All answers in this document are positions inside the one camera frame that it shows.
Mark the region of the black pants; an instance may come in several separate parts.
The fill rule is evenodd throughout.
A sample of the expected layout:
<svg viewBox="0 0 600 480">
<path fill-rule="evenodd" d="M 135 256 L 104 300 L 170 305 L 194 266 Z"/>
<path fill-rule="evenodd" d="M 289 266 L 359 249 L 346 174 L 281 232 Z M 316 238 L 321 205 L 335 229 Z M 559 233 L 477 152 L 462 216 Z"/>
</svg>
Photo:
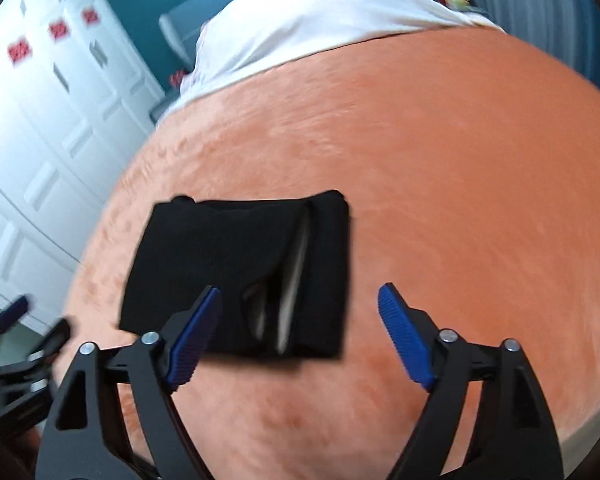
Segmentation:
<svg viewBox="0 0 600 480">
<path fill-rule="evenodd" d="M 337 190 L 293 200 L 152 208 L 126 280 L 120 330 L 161 330 L 204 288 L 222 316 L 208 350 L 256 360 L 336 360 L 350 274 L 350 208 Z"/>
</svg>

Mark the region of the white wardrobe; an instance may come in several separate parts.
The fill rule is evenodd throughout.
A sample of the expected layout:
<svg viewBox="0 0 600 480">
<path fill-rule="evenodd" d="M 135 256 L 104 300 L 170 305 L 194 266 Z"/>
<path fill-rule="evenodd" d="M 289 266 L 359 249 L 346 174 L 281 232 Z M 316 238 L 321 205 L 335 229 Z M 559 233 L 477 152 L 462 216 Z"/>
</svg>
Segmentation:
<svg viewBox="0 0 600 480">
<path fill-rule="evenodd" d="M 61 315 L 82 252 L 163 90 L 107 0 L 0 4 L 0 308 Z"/>
</svg>

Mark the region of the left grey nightstand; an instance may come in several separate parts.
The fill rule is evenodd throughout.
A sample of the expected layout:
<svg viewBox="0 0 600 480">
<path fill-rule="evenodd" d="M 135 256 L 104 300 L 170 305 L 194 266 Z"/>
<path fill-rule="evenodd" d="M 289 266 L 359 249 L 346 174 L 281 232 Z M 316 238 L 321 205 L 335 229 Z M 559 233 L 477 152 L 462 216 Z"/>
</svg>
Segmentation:
<svg viewBox="0 0 600 480">
<path fill-rule="evenodd" d="M 155 125 L 158 124 L 158 120 L 162 117 L 162 115 L 166 112 L 166 110 L 171 106 L 171 104 L 172 104 L 171 101 L 163 100 L 163 101 L 159 102 L 158 104 L 156 104 L 149 111 L 149 118 Z"/>
</svg>

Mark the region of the orange velvet bed cover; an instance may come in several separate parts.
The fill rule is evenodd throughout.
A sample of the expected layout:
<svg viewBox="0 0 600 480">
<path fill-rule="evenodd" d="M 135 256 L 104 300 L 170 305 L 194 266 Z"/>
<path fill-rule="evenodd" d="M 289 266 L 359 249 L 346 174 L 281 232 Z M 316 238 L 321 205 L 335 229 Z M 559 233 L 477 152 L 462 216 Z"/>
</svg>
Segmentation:
<svg viewBox="0 0 600 480">
<path fill-rule="evenodd" d="M 377 312 L 382 284 L 480 344 L 520 341 L 567 470 L 600 434 L 600 92 L 490 28 L 392 36 L 260 73 L 170 114 L 82 257 L 73 340 L 122 346 L 119 307 L 155 203 L 350 205 L 336 361 L 204 360 L 174 400 L 219 479 L 382 479 L 424 406 Z"/>
</svg>

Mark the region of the red box on nightstand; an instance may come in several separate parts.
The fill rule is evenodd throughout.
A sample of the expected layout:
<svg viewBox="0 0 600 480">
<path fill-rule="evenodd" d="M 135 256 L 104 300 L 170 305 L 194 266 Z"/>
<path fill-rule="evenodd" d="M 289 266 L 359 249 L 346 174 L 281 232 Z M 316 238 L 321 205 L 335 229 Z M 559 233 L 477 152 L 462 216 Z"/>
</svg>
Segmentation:
<svg viewBox="0 0 600 480">
<path fill-rule="evenodd" d="M 169 84 L 172 88 L 178 89 L 181 87 L 182 81 L 187 75 L 186 70 L 177 70 L 169 76 Z"/>
</svg>

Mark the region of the white pillow sheet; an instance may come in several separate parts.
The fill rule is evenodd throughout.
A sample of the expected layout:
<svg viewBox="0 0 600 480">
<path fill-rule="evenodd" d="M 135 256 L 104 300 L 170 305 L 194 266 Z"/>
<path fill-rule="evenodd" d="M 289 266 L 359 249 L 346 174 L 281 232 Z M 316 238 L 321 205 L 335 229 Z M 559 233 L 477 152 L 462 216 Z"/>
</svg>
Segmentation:
<svg viewBox="0 0 600 480">
<path fill-rule="evenodd" d="M 434 0 L 233 0 L 202 25 L 194 68 L 162 116 L 258 73 L 349 44 L 495 26 L 480 13 Z"/>
</svg>

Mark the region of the grey-blue curtain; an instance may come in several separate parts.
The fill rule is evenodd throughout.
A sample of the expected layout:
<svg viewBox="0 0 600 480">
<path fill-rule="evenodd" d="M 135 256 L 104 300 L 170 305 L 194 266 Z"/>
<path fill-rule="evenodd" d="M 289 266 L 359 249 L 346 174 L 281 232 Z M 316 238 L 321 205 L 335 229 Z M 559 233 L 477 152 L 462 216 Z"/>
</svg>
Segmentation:
<svg viewBox="0 0 600 480">
<path fill-rule="evenodd" d="M 600 89 L 600 7 L 594 0 L 475 0 L 509 34 L 553 55 Z"/>
</svg>

